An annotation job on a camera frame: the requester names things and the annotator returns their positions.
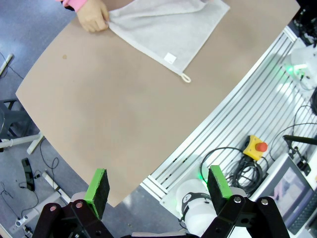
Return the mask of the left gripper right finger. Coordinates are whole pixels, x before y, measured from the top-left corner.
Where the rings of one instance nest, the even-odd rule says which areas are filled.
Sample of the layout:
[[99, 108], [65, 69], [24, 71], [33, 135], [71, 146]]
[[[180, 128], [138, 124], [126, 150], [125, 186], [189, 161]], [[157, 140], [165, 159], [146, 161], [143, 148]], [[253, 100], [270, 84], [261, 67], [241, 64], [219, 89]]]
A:
[[207, 187], [216, 217], [203, 238], [227, 238], [235, 227], [246, 228], [252, 238], [290, 237], [275, 201], [268, 196], [251, 201], [233, 194], [220, 166], [210, 166]]

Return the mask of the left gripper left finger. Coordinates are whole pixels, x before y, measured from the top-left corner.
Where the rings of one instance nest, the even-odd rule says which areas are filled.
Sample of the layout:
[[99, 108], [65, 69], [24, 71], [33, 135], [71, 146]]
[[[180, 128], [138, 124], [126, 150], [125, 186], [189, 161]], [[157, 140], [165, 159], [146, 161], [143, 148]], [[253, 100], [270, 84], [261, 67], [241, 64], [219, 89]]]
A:
[[34, 238], [111, 238], [102, 222], [110, 191], [106, 169], [96, 169], [83, 199], [46, 204], [33, 232]]

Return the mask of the person's right hand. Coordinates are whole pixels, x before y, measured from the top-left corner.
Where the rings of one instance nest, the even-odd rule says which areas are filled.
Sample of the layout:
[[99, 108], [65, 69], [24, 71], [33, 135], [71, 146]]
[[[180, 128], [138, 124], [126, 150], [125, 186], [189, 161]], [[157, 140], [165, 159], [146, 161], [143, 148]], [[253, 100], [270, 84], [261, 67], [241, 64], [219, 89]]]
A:
[[108, 28], [109, 13], [102, 0], [88, 0], [76, 12], [84, 30], [90, 33], [104, 31]]

